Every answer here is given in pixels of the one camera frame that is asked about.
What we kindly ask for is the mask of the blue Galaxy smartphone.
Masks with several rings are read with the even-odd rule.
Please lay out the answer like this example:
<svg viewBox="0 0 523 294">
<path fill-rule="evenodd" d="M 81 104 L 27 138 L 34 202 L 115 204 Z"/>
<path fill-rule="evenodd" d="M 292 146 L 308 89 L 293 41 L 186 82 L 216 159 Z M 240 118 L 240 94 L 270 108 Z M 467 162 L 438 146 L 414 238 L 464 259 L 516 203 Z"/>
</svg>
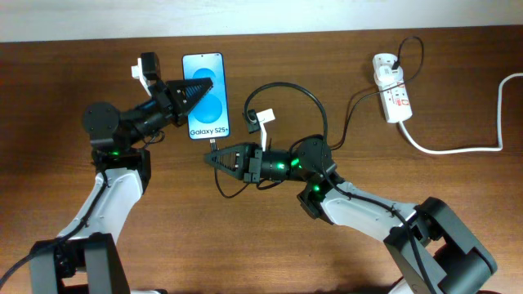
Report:
<svg viewBox="0 0 523 294">
<path fill-rule="evenodd" d="M 230 135 L 224 58 L 220 52 L 184 55 L 185 79 L 210 78 L 212 88 L 190 112 L 191 140 L 216 139 Z"/>
</svg>

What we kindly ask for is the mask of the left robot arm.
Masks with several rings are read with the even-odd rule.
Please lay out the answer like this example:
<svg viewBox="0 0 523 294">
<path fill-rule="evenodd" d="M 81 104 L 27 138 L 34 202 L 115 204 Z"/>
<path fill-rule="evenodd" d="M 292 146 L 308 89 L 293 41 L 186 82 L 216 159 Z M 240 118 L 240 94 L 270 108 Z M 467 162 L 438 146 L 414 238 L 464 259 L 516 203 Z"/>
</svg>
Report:
<svg viewBox="0 0 523 294">
<path fill-rule="evenodd" d="M 34 293 L 129 293 L 116 242 L 151 178 L 150 152 L 163 128 L 186 123 L 212 88 L 211 78 L 163 82 L 148 87 L 150 99 L 128 111 L 89 105 L 83 127 L 90 136 L 96 170 L 93 189 L 76 217 L 56 238 L 38 241 L 29 263 Z"/>
</svg>

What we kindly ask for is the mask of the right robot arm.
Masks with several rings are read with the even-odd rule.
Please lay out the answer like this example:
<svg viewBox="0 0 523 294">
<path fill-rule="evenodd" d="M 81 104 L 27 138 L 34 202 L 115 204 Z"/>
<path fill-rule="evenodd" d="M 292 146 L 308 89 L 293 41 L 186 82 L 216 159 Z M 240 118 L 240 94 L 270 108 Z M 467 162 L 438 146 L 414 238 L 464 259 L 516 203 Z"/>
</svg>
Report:
<svg viewBox="0 0 523 294">
<path fill-rule="evenodd" d="M 321 135 L 303 138 L 287 150 L 264 150 L 256 143 L 213 149 L 203 160 L 246 184 L 305 183 L 297 199 L 311 218 L 355 229 L 385 245 L 402 273 L 393 293 L 477 293 L 498 269 L 442 200 L 397 202 L 340 177 Z"/>
</svg>

